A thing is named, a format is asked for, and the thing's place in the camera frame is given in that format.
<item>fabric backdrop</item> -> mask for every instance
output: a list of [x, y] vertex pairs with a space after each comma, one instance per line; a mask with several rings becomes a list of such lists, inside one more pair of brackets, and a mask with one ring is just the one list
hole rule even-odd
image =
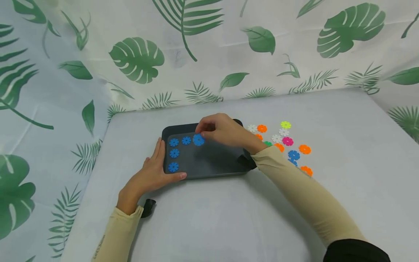
[[118, 112], [358, 87], [419, 142], [418, 17], [415, 0], [2, 1], [2, 261], [59, 261]]

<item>right hand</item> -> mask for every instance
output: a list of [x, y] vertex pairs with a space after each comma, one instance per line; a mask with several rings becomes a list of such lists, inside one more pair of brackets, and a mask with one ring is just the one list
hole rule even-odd
[[202, 118], [195, 133], [224, 145], [245, 148], [252, 155], [267, 148], [254, 134], [224, 113]]

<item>arm sleeve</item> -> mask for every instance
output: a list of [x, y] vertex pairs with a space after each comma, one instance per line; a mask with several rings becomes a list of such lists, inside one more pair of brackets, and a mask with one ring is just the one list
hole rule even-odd
[[114, 208], [92, 262], [128, 260], [129, 250], [143, 210], [139, 206], [133, 214], [127, 215], [118, 208]]
[[277, 147], [268, 147], [252, 158], [259, 170], [314, 228], [325, 246], [339, 239], [366, 241], [339, 202], [316, 180], [282, 157]]

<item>hand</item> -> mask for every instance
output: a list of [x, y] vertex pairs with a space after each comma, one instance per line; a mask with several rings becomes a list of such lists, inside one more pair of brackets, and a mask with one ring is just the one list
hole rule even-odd
[[255, 135], [223, 113], [202, 118], [195, 133], [224, 145], [245, 148], [252, 155], [267, 148]]
[[159, 138], [151, 158], [147, 157], [142, 169], [127, 182], [119, 192], [116, 207], [122, 212], [131, 215], [137, 208], [140, 197], [149, 191], [157, 190], [167, 184], [181, 181], [186, 178], [186, 173], [165, 174], [163, 161], [165, 156], [165, 143]]

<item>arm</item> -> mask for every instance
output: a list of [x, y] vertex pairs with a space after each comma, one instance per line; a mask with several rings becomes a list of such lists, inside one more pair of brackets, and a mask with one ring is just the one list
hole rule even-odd
[[195, 132], [249, 151], [260, 171], [281, 190], [326, 246], [338, 239], [365, 240], [346, 210], [325, 188], [283, 158], [276, 147], [268, 148], [228, 115], [204, 117]]
[[118, 203], [109, 218], [105, 234], [93, 255], [92, 262], [127, 261], [144, 210], [137, 206], [138, 200], [146, 192], [186, 178], [186, 173], [164, 173], [164, 155], [165, 144], [159, 138], [151, 158], [146, 158], [142, 169], [119, 192]]
[[259, 170], [278, 187], [285, 198], [314, 228], [325, 246], [340, 239], [366, 241], [339, 202], [316, 180], [282, 157], [272, 146], [252, 156]]

